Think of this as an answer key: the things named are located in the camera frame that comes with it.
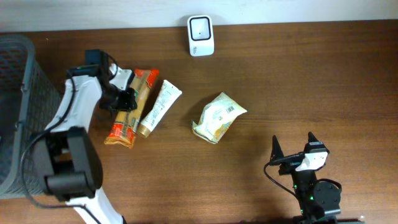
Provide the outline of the orange spaghetti pack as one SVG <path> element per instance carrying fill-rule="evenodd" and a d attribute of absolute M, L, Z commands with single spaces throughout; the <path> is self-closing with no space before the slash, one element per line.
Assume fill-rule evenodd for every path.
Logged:
<path fill-rule="evenodd" d="M 134 110 L 119 111 L 105 144 L 121 144 L 132 148 L 136 139 L 136 131 L 141 120 L 142 111 L 152 87 L 159 75 L 158 69 L 134 69 L 134 77 L 129 88 L 137 107 Z"/>

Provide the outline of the white tube gold cap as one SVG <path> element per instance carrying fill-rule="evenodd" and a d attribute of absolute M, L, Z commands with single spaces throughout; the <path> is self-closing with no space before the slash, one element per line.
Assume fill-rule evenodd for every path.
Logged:
<path fill-rule="evenodd" d="M 153 108 L 138 126 L 138 135 L 147 138 L 181 94 L 181 90 L 164 80 Z"/>

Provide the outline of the yellow white snack bag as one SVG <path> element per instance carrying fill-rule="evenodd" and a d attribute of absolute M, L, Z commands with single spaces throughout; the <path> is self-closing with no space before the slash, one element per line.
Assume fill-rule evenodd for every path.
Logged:
<path fill-rule="evenodd" d="M 225 91 L 222 91 L 204 107 L 198 123 L 192 120 L 193 134 L 207 142 L 217 144 L 234 120 L 247 112 Z"/>

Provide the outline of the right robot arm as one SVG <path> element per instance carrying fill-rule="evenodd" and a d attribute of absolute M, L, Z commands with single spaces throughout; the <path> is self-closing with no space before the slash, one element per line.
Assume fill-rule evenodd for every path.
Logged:
<path fill-rule="evenodd" d="M 308 142 L 302 152 L 285 156 L 276 136 L 272 137 L 270 161 L 264 166 L 278 166 L 279 175 L 290 175 L 293 190 L 266 177 L 278 187 L 290 193 L 298 201 L 301 215 L 294 217 L 295 223 L 336 223 L 341 213 L 342 186 L 331 179 L 318 179 L 316 171 L 323 168 L 330 154 L 329 149 L 313 133 L 308 133 Z"/>

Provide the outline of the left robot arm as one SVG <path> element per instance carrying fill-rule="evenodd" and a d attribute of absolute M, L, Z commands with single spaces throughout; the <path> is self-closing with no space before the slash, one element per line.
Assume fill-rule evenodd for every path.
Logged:
<path fill-rule="evenodd" d="M 122 70 L 117 61 L 100 49 L 85 51 L 84 65 L 66 71 L 65 93 L 56 115 L 46 128 L 33 135 L 21 155 L 19 176 L 29 202 L 42 209 L 74 209 L 85 223 L 125 223 L 107 198 L 103 167 L 88 135 L 96 107 L 113 111 L 137 108 L 134 74 Z M 36 201 L 25 180 L 24 164 L 31 156 L 39 186 L 54 196 L 57 205 Z"/>

